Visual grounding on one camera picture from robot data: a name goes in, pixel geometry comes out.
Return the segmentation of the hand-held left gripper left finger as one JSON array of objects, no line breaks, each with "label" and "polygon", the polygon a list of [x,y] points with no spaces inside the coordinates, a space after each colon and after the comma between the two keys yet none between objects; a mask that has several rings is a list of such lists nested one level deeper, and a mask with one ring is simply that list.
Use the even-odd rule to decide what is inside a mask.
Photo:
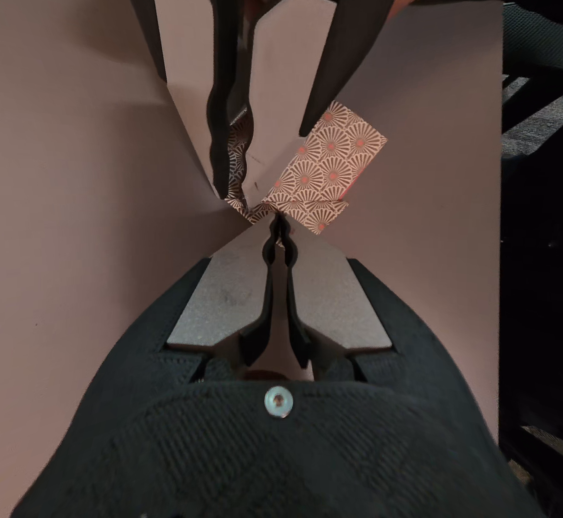
[{"label": "hand-held left gripper left finger", "polygon": [[280,214],[267,214],[209,259],[166,346],[229,363],[241,379],[266,351],[283,299]]}]

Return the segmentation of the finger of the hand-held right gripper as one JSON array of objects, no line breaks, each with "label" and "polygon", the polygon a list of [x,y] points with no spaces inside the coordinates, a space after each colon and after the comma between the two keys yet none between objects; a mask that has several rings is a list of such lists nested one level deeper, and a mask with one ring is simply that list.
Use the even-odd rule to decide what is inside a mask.
[{"label": "finger of the hand-held right gripper", "polygon": [[229,134],[244,117],[245,0],[154,0],[166,84],[204,173],[228,198]]},{"label": "finger of the hand-held right gripper", "polygon": [[249,104],[253,133],[242,191],[248,208],[269,193],[305,137],[299,128],[336,4],[280,0],[253,31]]}]

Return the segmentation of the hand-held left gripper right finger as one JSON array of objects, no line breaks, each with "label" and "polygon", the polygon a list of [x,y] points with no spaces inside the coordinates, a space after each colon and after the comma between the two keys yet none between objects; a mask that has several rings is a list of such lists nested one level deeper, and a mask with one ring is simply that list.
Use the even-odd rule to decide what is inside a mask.
[{"label": "hand-held left gripper right finger", "polygon": [[284,247],[286,311],[292,351],[322,378],[335,360],[392,349],[392,341],[337,247],[285,215],[277,216]]}]

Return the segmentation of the fan-patterned origami paper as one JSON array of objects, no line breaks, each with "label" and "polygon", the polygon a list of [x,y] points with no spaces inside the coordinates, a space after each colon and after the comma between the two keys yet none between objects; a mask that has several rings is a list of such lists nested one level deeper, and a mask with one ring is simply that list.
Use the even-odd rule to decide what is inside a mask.
[{"label": "fan-patterned origami paper", "polygon": [[334,100],[264,199],[249,206],[242,191],[243,151],[249,138],[250,119],[244,107],[230,124],[229,188],[224,200],[252,224],[270,212],[282,212],[315,234],[322,233],[348,207],[348,190],[387,141]]}]

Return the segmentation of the black mesh office chair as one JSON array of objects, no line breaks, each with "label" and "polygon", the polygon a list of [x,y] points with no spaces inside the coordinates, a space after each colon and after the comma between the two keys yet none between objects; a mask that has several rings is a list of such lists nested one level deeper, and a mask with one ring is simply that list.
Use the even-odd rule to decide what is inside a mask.
[{"label": "black mesh office chair", "polygon": [[[562,97],[562,25],[515,3],[503,11],[507,87],[502,133]],[[537,479],[562,484],[562,454],[525,427],[562,439],[562,128],[503,161],[500,444]]]}]

